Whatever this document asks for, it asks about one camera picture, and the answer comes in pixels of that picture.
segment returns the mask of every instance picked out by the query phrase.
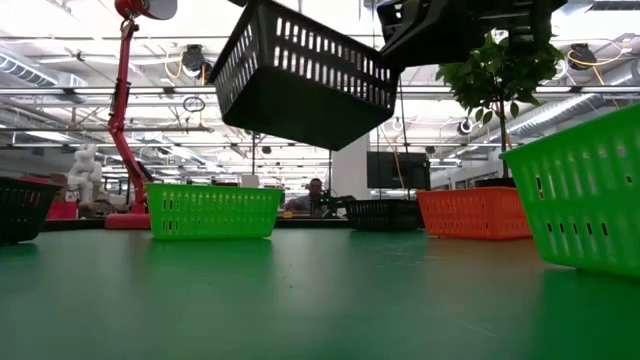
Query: white pillar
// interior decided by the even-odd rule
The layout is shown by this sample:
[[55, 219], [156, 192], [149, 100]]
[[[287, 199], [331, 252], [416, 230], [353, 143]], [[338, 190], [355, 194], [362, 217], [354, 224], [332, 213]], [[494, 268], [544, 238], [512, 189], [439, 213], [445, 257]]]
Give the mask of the white pillar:
[[333, 153], [331, 188], [338, 196], [352, 195], [358, 200], [368, 200], [367, 150], [369, 134]]

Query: green basket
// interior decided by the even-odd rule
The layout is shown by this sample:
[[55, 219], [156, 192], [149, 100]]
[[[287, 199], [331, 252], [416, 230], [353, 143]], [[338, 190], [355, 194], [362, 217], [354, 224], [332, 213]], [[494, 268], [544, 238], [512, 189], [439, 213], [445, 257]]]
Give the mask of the green basket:
[[640, 277], [640, 106], [501, 157], [544, 260]]
[[282, 190], [147, 184], [157, 240], [262, 238], [273, 232]]

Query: table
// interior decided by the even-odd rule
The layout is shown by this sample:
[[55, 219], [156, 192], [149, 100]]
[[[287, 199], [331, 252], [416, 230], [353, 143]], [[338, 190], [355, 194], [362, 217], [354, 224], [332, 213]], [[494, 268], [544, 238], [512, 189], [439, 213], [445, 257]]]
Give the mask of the table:
[[545, 265], [531, 240], [277, 229], [0, 248], [0, 357], [632, 359], [640, 284]]

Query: black screen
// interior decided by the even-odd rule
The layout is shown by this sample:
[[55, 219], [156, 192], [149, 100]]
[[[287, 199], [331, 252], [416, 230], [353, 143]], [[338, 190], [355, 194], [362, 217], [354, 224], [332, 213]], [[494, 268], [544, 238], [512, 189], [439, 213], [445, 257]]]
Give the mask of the black screen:
[[[407, 189], [430, 190], [429, 159], [424, 153], [398, 153], [400, 174]], [[367, 152], [367, 187], [400, 189], [400, 174], [390, 152]]]

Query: man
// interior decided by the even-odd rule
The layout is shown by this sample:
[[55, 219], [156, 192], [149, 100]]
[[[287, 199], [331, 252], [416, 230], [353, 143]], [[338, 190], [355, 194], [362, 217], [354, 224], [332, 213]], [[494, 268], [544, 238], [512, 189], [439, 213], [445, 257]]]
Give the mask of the man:
[[326, 210], [326, 206], [320, 204], [320, 198], [322, 197], [322, 181], [317, 178], [311, 179], [308, 189], [309, 195], [289, 200], [287, 205], [285, 205], [285, 211], [290, 211], [299, 215], [322, 217]]

